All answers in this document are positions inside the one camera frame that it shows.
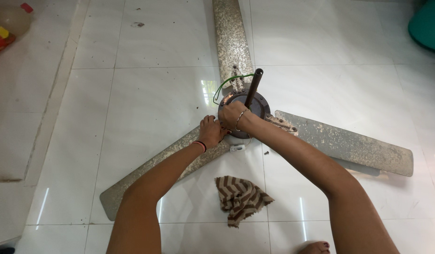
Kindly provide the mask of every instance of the brown striped rag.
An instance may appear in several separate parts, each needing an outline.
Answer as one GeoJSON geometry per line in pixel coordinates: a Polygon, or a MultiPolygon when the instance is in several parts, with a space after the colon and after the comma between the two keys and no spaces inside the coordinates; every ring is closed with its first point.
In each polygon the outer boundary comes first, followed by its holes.
{"type": "Polygon", "coordinates": [[[230,211],[228,226],[238,227],[240,221],[261,211],[274,201],[252,182],[233,176],[217,177],[214,179],[221,200],[222,211],[230,211]]]}

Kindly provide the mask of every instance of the foot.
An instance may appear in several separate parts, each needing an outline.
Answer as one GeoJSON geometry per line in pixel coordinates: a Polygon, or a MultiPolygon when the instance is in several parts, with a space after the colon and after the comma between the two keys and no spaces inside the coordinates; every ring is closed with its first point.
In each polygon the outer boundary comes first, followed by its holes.
{"type": "Polygon", "coordinates": [[[303,250],[299,251],[298,254],[329,254],[329,243],[328,242],[316,242],[307,245],[303,250]]]}

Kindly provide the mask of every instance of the silver bangle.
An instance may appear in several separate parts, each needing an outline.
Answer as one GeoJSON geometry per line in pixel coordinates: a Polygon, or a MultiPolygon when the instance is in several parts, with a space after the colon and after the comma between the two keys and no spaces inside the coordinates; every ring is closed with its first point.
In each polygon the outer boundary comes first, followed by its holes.
{"type": "Polygon", "coordinates": [[[240,120],[240,118],[241,118],[241,116],[244,114],[244,112],[246,112],[247,110],[249,110],[249,109],[246,108],[245,110],[243,110],[243,112],[241,112],[241,115],[238,117],[237,123],[235,124],[235,130],[240,131],[240,130],[238,130],[238,128],[237,128],[237,126],[238,126],[238,121],[240,120]]]}

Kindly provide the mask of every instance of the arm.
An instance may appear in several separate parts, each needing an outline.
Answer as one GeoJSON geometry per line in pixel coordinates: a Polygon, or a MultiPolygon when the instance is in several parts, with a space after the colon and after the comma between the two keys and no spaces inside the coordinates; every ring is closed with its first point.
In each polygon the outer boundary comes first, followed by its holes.
{"type": "MultiPolygon", "coordinates": [[[[233,129],[245,109],[242,103],[234,102],[224,106],[219,119],[233,129]]],[[[367,193],[342,166],[249,111],[241,116],[238,129],[271,147],[326,194],[338,253],[399,253],[367,193]]]]}
{"type": "MultiPolygon", "coordinates": [[[[227,134],[214,116],[200,122],[200,135],[207,149],[227,134]]],[[[157,202],[199,155],[200,144],[191,144],[172,154],[136,180],[124,193],[109,240],[107,254],[161,253],[161,233],[156,214],[157,202]]]]}

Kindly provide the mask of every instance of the pink wristband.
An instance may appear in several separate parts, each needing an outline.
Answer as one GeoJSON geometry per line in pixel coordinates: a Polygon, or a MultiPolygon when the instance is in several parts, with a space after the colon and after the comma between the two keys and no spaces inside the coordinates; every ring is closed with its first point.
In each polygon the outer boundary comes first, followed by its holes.
{"type": "Polygon", "coordinates": [[[202,143],[200,141],[193,141],[191,144],[194,144],[194,143],[201,145],[203,147],[203,152],[206,152],[207,147],[205,146],[204,143],[202,143]]]}

